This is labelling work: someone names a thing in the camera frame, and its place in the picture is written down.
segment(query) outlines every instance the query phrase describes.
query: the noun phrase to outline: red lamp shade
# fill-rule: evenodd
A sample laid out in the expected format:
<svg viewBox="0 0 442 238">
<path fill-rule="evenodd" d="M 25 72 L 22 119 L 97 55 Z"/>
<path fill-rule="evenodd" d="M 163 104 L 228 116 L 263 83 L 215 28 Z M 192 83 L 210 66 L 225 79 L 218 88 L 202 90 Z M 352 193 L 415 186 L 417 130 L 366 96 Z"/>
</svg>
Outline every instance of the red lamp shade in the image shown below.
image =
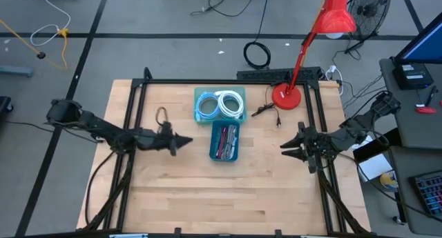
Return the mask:
<svg viewBox="0 0 442 238">
<path fill-rule="evenodd" d="M 347 11 L 347 0 L 326 0 L 316 23 L 315 33 L 353 32 L 356 24 Z"/>
</svg>

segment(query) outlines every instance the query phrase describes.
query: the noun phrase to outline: wooden table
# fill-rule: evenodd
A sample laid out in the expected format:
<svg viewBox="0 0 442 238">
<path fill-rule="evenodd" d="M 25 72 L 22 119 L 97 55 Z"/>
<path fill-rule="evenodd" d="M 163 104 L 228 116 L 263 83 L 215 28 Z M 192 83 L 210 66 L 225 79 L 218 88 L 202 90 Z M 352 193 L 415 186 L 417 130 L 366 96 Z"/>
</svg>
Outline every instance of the wooden table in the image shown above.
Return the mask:
<svg viewBox="0 0 442 238">
<path fill-rule="evenodd" d="M 131 80 L 114 81 L 105 120 L 122 126 L 130 85 Z M 164 106 L 174 131 L 193 137 L 193 142 L 178 150 L 176 157 L 168 150 L 136 152 L 123 231 L 172 233 L 181 227 L 183 233 L 263 235 L 281 229 L 286 235 L 325 235 L 317 176 L 309 174 L 302 161 L 282 156 L 279 149 L 295 137 L 299 121 L 309 125 L 305 98 L 294 110 L 280 110 L 280 128 L 276 127 L 274 110 L 253 118 L 249 115 L 240 129 L 238 160 L 215 162 L 209 159 L 211 125 L 200 126 L 193 119 L 193 89 L 198 86 L 202 85 L 148 84 L 141 126 L 156 130 L 155 112 Z M 244 87 L 251 114 L 264 104 L 267 86 Z M 344 121 L 338 88 L 336 83 L 321 82 L 320 89 L 327 127 L 334 131 Z M 312 103 L 319 123 L 315 99 Z M 107 144 L 99 144 L 91 171 L 109 153 Z M 356 166 L 340 157 L 335 165 L 343 202 L 369 230 Z M 90 218 L 108 197 L 114 167 L 115 157 L 97 173 L 91 189 Z M 111 227 L 116 223 L 118 200 L 114 208 Z M 336 210 L 331 211 L 335 217 Z M 85 226 L 84 204 L 77 226 Z M 338 230 L 336 218 L 334 230 Z"/>
</svg>

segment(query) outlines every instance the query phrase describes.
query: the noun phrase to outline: floor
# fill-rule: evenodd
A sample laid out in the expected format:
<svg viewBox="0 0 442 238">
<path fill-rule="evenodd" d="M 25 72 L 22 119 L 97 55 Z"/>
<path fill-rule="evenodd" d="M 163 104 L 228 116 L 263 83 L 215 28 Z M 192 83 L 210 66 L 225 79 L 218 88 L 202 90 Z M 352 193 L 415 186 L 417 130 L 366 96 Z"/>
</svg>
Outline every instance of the floor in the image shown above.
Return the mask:
<svg viewBox="0 0 442 238">
<path fill-rule="evenodd" d="M 15 111 L 9 121 L 43 125 L 52 99 L 73 96 L 85 110 L 102 117 L 114 79 L 141 77 L 148 66 L 154 78 L 235 79 L 238 70 L 250 67 L 242 58 L 242 48 L 257 33 L 265 0 L 253 0 L 242 15 L 223 17 L 214 12 L 191 17 L 190 12 L 206 7 L 207 0 L 50 0 L 72 17 L 66 60 L 69 69 L 58 70 L 38 60 L 18 39 L 0 26 L 0 64 L 27 66 L 32 78 L 0 75 L 0 95 L 13 98 Z M 238 12 L 248 0 L 226 0 L 221 11 Z M 271 39 L 260 42 L 269 47 L 271 68 L 294 65 L 303 35 L 309 32 L 320 0 L 269 0 L 262 34 Z M 425 27 L 441 11 L 439 0 L 411 0 L 419 20 L 413 20 L 404 0 L 392 0 L 390 11 L 379 30 L 385 39 L 372 39 L 359 48 L 362 59 L 339 54 L 335 59 L 344 80 L 355 90 L 379 76 L 378 60 L 397 54 L 418 34 L 415 21 Z M 62 26 L 66 16 L 43 0 L 0 0 L 0 18 L 29 39 L 47 23 Z M 44 30 L 46 35 L 53 32 Z M 129 39 L 129 34 L 143 34 Z M 288 35 L 295 34 L 294 39 Z M 337 50 L 346 40 L 315 40 L 309 49 L 306 66 L 332 64 Z M 53 39 L 40 47 L 48 57 L 61 63 L 63 39 Z M 265 60 L 259 50 L 251 50 L 256 62 Z M 372 89 L 383 86 L 380 80 Z M 345 88 L 343 102 L 351 97 Z M 361 98 L 345 109 L 352 115 L 364 102 Z M 394 127 L 385 117 L 376 123 L 380 132 Z M 52 135 L 29 126 L 5 123 L 0 132 L 0 237 L 16 234 L 44 234 L 75 229 L 78 213 L 95 152 L 95 145 L 62 133 L 54 152 L 48 149 Z M 46 180 L 36 199 L 29 222 L 20 221 L 37 175 Z M 391 221 L 396 204 L 363 184 L 372 230 L 380 235 L 423 237 L 407 226 Z"/>
</svg>

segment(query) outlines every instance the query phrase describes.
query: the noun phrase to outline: computer monitor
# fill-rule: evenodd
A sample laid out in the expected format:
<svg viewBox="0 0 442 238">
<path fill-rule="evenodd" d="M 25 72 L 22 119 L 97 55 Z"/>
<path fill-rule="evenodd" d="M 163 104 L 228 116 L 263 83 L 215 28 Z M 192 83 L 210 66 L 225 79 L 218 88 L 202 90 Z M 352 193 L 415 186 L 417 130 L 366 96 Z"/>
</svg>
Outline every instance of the computer monitor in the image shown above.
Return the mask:
<svg viewBox="0 0 442 238">
<path fill-rule="evenodd" d="M 442 12 L 395 57 L 395 63 L 442 63 Z"/>
</svg>

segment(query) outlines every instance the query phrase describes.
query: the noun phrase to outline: red desk lamp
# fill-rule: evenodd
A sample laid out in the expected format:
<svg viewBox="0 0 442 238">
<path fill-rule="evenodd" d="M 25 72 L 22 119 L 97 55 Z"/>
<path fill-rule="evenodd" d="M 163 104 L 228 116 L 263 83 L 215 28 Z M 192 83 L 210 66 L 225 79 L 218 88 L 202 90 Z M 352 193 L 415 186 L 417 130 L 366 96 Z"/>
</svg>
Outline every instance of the red desk lamp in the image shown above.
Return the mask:
<svg viewBox="0 0 442 238">
<path fill-rule="evenodd" d="M 353 32 L 356 29 L 353 17 L 347 12 L 347 0 L 324 0 L 319 15 L 310 33 L 302 42 L 301 51 L 294 69 L 290 85 L 282 83 L 273 89 L 273 103 L 283 110 L 292 110 L 301 101 L 301 93 L 295 87 L 296 77 L 304 61 L 308 47 L 318 33 Z"/>
</svg>

